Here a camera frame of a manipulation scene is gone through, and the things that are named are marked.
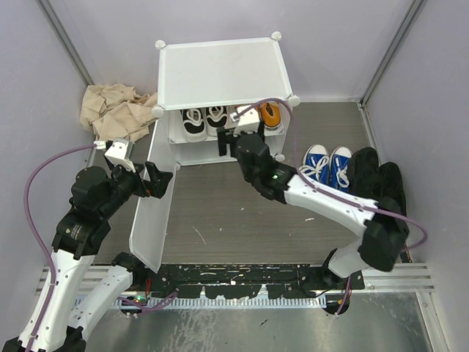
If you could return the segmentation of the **black white sneaker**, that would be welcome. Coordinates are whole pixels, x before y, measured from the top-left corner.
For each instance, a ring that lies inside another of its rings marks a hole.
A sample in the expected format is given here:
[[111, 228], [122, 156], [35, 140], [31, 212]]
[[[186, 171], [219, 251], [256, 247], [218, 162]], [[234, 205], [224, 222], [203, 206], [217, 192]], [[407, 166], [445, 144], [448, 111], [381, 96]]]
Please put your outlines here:
[[188, 142], [202, 142], [207, 138], [207, 130], [200, 109], [183, 109], [182, 126]]
[[211, 106], [206, 108], [205, 119], [209, 136], [217, 136], [217, 130], [223, 128], [228, 120], [225, 106]]

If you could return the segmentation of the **orange sneaker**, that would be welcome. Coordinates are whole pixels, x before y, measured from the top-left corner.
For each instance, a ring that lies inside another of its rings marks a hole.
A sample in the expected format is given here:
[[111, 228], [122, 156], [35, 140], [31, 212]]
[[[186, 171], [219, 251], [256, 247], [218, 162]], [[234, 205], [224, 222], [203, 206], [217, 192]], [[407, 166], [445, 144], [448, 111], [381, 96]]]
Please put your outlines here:
[[276, 104], [263, 103], [259, 112], [267, 130], [275, 131], [281, 127], [281, 112]]
[[235, 116], [237, 115], [237, 108], [235, 106], [226, 106], [226, 123], [224, 127], [226, 129], [235, 128], [237, 126], [237, 120]]

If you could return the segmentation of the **white cabinet door panel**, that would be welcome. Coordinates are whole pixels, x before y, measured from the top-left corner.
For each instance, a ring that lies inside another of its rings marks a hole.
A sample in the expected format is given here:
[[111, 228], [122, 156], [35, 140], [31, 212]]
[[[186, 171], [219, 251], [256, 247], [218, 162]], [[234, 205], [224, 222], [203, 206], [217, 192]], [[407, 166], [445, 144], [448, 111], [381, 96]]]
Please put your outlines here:
[[[158, 272], [162, 264], [163, 249], [169, 222], [169, 213], [176, 178], [176, 164], [154, 163], [159, 171], [172, 172], [173, 178], [161, 198], [139, 198], [129, 238], [130, 252], [146, 267]], [[147, 169], [142, 177], [149, 186]]]

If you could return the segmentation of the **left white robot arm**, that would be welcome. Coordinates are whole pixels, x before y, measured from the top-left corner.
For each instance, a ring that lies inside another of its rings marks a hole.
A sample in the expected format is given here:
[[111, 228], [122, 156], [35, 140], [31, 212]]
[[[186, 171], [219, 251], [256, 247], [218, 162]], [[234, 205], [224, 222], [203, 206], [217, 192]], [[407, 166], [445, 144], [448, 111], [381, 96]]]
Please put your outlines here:
[[49, 272], [36, 307], [18, 337], [4, 351], [84, 351], [97, 322], [127, 289], [140, 290], [155, 270], [142, 254], [121, 252], [104, 279], [79, 305], [75, 304], [85, 274], [109, 234], [110, 218], [132, 197], [161, 199], [172, 172], [153, 162], [133, 170], [122, 165], [107, 173], [99, 166], [82, 169], [71, 188], [70, 210], [57, 224], [49, 256]]

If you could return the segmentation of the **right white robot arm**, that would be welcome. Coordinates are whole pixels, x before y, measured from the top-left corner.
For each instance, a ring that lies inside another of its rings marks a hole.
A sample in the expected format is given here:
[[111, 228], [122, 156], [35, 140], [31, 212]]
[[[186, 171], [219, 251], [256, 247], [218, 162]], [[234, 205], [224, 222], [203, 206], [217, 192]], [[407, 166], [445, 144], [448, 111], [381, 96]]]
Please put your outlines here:
[[311, 210], [358, 236], [356, 242], [326, 257], [320, 269], [324, 285], [339, 288], [349, 276], [367, 268], [392, 271], [409, 235], [398, 204], [391, 198], [377, 202], [345, 194], [278, 162], [270, 154], [261, 127], [258, 122], [249, 132], [219, 128], [219, 154], [235, 158], [245, 181], [262, 197]]

